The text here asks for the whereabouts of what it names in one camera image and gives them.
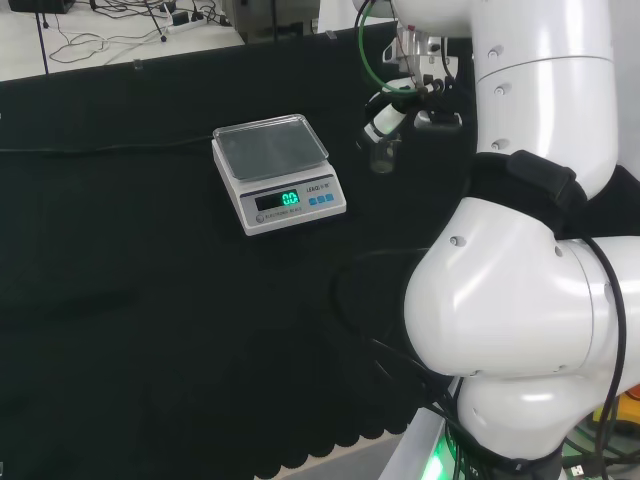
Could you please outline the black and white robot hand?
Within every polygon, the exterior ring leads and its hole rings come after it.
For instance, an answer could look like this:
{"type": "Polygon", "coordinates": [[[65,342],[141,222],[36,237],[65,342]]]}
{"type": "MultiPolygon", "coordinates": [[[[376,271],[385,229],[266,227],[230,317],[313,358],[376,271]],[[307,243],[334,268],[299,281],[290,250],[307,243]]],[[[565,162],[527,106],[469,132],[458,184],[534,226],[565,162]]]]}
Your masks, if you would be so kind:
{"type": "Polygon", "coordinates": [[[377,91],[365,104],[366,122],[357,141],[360,150],[396,140],[406,123],[417,130],[455,130],[462,125],[461,114],[450,105],[452,95],[460,91],[459,60],[448,54],[447,47],[444,37],[397,28],[382,62],[396,67],[401,77],[373,81],[377,91]]]}

